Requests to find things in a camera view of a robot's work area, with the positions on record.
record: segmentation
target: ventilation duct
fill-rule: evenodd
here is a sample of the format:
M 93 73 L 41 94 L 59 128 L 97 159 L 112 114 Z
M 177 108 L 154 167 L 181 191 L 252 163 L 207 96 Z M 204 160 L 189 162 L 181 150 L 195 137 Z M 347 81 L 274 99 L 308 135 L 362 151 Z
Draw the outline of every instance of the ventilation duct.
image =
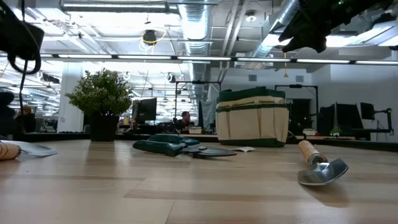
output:
M 184 39 L 206 40 L 208 38 L 210 22 L 210 6 L 202 4 L 179 5 L 178 9 L 182 18 Z M 186 42 L 185 48 L 188 55 L 208 55 L 209 45 L 203 42 Z M 210 67 L 205 63 L 191 63 L 190 76 L 194 81 L 210 81 Z M 208 85 L 193 86 L 196 99 L 206 97 L 202 90 L 208 90 Z
M 264 40 L 270 34 L 270 32 L 280 29 L 282 27 L 287 26 L 291 20 L 293 19 L 294 15 L 299 11 L 300 4 L 299 0 L 285 0 L 283 1 L 282 5 L 280 6 L 280 10 L 268 16 L 263 27 L 263 37 Z M 262 43 L 257 47 L 257 49 L 250 55 L 250 57 L 256 58 L 264 58 L 268 55 L 268 53 L 274 47 L 273 45 L 268 45 L 266 42 L 262 40 Z M 245 64 L 243 67 L 246 69 L 253 69 L 257 67 L 257 62 L 251 62 Z

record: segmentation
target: canvas tool bag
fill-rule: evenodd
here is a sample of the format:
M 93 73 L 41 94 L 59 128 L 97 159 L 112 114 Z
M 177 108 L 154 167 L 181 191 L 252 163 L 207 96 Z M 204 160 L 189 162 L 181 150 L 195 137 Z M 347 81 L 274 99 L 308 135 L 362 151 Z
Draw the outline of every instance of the canvas tool bag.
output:
M 288 125 L 289 111 L 283 91 L 257 87 L 220 92 L 216 128 L 221 144 L 282 147 Z

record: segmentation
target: green leaves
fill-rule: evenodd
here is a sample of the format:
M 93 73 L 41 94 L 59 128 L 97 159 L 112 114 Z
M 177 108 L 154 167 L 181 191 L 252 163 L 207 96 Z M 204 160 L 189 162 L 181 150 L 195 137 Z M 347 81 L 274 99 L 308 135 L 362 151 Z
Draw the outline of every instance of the green leaves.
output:
M 71 93 L 66 93 L 69 103 L 81 109 L 85 114 L 101 116 L 119 116 L 130 108 L 132 87 L 118 72 L 103 68 L 92 75 L 86 71 Z

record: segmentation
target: black cable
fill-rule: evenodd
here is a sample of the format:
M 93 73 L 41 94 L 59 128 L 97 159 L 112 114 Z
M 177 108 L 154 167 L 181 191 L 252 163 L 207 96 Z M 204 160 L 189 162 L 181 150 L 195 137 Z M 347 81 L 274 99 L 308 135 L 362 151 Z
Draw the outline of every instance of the black cable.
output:
M 24 89 L 26 70 L 27 70 L 27 63 L 28 63 L 28 61 L 26 60 L 25 61 L 25 66 L 24 66 L 24 73 L 22 74 L 22 78 L 21 78 L 21 85 L 19 86 L 19 106 L 21 107 L 21 116 L 24 115 L 24 104 L 22 102 L 22 91 Z
M 2 0 L 0 0 L 0 8 L 5 12 L 4 17 L 8 17 L 7 20 L 15 20 L 15 21 L 19 22 L 18 18 L 15 16 L 13 11 Z M 13 69 L 17 70 L 18 72 L 26 73 L 26 74 L 30 75 L 30 74 L 37 73 L 40 70 L 40 68 L 42 66 L 42 60 L 40 57 L 40 47 L 39 47 L 38 43 L 36 42 L 33 34 L 31 33 L 31 31 L 25 24 L 25 0 L 21 1 L 21 13 L 22 13 L 22 25 L 25 28 L 26 36 L 30 37 L 30 40 L 32 42 L 31 44 L 36 46 L 36 50 L 34 52 L 35 67 L 32 71 L 29 71 L 29 72 L 27 70 L 25 70 L 25 71 L 21 70 L 16 65 L 17 55 L 14 52 L 7 52 L 7 59 Z
M 26 28 L 26 30 L 29 32 L 28 28 L 25 25 L 25 0 L 21 1 L 21 13 L 22 13 L 22 23 L 23 23 L 24 27 Z M 29 34 L 32 37 L 32 39 L 34 40 L 34 42 L 35 42 L 35 39 L 34 39 L 33 35 L 30 32 L 29 32 Z M 39 50 L 40 49 L 37 49 L 36 55 L 39 54 L 39 62 L 40 62 L 39 66 L 41 67 L 41 58 L 40 58 Z M 25 83 L 25 77 L 26 77 L 26 71 L 27 71 L 27 64 L 28 64 L 28 60 L 25 60 L 24 70 L 22 72 L 22 77 L 21 77 L 21 84 L 19 85 L 19 106 L 21 108 L 21 118 L 22 118 L 21 119 L 21 126 L 22 126 L 22 129 L 24 129 L 23 128 L 24 127 L 24 119 L 23 119 L 23 117 L 24 117 L 24 103 L 23 103 L 23 98 L 22 98 L 22 91 L 24 89 L 24 83 Z

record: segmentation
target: wooden table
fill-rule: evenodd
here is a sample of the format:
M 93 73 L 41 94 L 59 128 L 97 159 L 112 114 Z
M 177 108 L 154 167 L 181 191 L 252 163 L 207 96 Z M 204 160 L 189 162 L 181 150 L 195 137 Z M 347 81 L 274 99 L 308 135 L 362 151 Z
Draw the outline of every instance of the wooden table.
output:
M 1 224 L 397 223 L 398 154 L 318 146 L 348 172 L 304 187 L 297 145 L 234 157 L 167 157 L 131 141 L 46 142 L 47 158 L 0 162 Z

